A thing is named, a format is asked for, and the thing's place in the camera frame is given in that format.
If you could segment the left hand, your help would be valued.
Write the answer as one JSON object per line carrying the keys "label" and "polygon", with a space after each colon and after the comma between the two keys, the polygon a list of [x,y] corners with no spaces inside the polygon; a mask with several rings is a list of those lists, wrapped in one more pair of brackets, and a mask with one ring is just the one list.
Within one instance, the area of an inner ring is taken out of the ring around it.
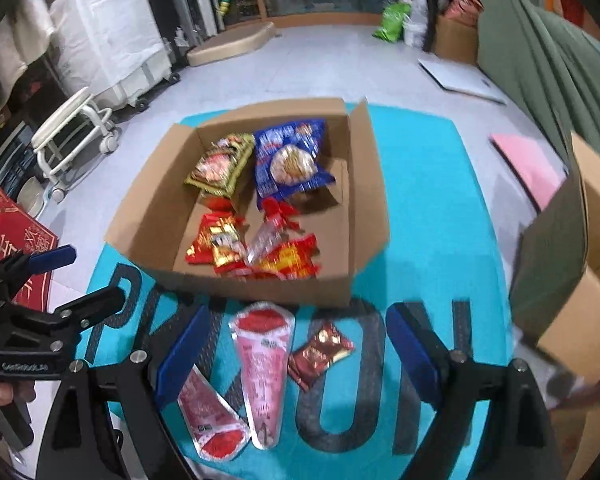
{"label": "left hand", "polygon": [[30,403],[35,398],[34,382],[0,382],[0,407],[11,404],[15,399]]}

